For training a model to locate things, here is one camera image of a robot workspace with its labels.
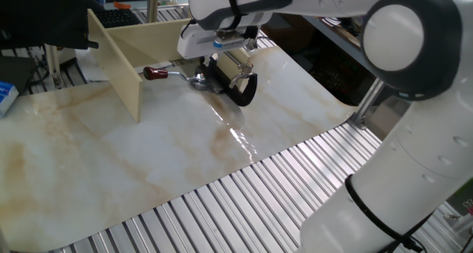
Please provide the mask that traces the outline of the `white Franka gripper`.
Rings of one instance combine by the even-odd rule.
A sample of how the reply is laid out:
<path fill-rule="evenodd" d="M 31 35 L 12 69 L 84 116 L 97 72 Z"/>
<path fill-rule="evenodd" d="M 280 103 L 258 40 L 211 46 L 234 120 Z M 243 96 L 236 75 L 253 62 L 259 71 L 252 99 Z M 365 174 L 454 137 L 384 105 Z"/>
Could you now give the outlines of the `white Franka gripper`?
<path fill-rule="evenodd" d="M 181 30 L 177 51 L 185 59 L 209 55 L 208 69 L 216 69 L 220 56 L 218 53 L 245 47 L 257 37 L 258 31 L 257 26 L 238 27 L 235 30 L 204 30 L 196 22 L 190 21 Z"/>

